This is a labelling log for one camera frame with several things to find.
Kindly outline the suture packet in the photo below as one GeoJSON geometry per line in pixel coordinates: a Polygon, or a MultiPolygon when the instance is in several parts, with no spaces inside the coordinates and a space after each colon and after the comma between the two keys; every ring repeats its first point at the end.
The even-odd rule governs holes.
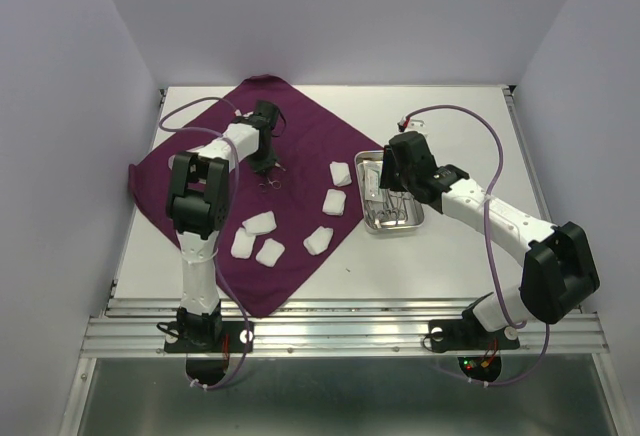
{"type": "Polygon", "coordinates": [[[380,187],[381,163],[379,161],[365,161],[363,163],[363,171],[365,199],[372,202],[382,202],[384,195],[380,187]]]}

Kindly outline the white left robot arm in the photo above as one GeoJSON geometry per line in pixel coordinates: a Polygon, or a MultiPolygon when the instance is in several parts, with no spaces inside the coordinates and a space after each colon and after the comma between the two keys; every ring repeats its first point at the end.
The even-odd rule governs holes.
{"type": "Polygon", "coordinates": [[[279,166],[272,139],[283,120],[275,104],[259,100],[249,114],[237,112],[224,132],[201,149],[174,156],[166,213],[182,260],[179,310],[198,316],[187,335],[199,349],[213,349],[222,340],[222,325],[209,316],[220,311],[214,258],[232,207],[230,178],[239,176],[243,161],[261,176],[279,166]]]}

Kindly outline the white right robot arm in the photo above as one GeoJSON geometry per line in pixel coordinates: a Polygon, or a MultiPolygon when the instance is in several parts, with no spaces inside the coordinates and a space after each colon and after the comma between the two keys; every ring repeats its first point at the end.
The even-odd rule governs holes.
{"type": "Polygon", "coordinates": [[[384,147],[381,186],[407,192],[469,226],[484,236],[487,249],[499,246],[521,266],[519,284],[482,297],[461,320],[461,337],[472,346],[484,345],[497,330],[515,323],[553,325],[600,287],[579,225],[555,225],[493,197],[460,168],[438,165],[418,132],[396,135],[384,147]]]}

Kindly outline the steel tray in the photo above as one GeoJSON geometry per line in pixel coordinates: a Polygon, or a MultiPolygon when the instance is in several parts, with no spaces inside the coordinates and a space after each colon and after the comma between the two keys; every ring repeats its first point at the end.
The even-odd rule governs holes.
{"type": "Polygon", "coordinates": [[[375,235],[399,235],[417,230],[425,221],[419,202],[406,192],[381,189],[383,151],[361,151],[355,168],[365,230],[375,235]]]}

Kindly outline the purple cloth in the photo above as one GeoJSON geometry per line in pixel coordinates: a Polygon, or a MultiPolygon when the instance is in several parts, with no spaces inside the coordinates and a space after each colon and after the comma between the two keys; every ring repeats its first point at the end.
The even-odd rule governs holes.
{"type": "Polygon", "coordinates": [[[137,208],[153,224],[172,249],[178,246],[173,224],[166,215],[170,168],[175,153],[211,141],[210,128],[222,132],[232,120],[232,110],[252,110],[258,100],[274,103],[286,124],[277,129],[273,142],[286,169],[277,176],[280,190],[262,193],[263,180],[248,163],[240,166],[238,193],[225,225],[218,261],[223,276],[244,308],[254,317],[267,317],[281,306],[323,264],[360,223],[363,215],[358,188],[344,188],[342,216],[322,212],[327,190],[332,188],[332,161],[354,163],[355,155],[376,148],[376,143],[284,80],[275,76],[252,77],[227,93],[189,123],[187,131],[161,143],[140,163],[129,167],[129,191],[137,208]],[[241,223],[257,214],[273,211],[277,228],[271,238],[284,245],[276,265],[267,268],[254,259],[235,259],[230,249],[241,223]],[[312,256],[303,246],[318,227],[333,229],[329,247],[312,256]]]}

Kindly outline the gauze pad centre large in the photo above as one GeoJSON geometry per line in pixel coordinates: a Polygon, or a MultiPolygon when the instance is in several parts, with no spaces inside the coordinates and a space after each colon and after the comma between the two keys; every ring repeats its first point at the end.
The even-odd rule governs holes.
{"type": "Polygon", "coordinates": [[[261,236],[273,232],[277,228],[277,223],[274,212],[267,211],[245,220],[242,226],[247,233],[261,236]]]}

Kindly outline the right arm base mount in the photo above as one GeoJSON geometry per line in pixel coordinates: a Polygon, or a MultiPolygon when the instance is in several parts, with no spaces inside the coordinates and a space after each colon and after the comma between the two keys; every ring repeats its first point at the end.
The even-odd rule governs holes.
{"type": "Polygon", "coordinates": [[[517,332],[510,334],[505,327],[487,331],[473,310],[487,296],[479,298],[467,306],[459,318],[435,319],[428,324],[428,331],[421,339],[421,346],[435,354],[462,351],[458,357],[460,376],[471,383],[492,386],[502,371],[501,351],[520,348],[517,332]]]}

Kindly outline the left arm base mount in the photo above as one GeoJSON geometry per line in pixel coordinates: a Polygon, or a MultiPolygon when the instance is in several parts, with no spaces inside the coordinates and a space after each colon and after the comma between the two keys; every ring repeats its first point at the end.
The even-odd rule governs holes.
{"type": "Polygon", "coordinates": [[[253,351],[254,328],[248,318],[225,320],[220,306],[201,315],[179,308],[173,321],[156,324],[164,336],[163,351],[184,355],[189,384],[204,391],[231,385],[253,351]]]}

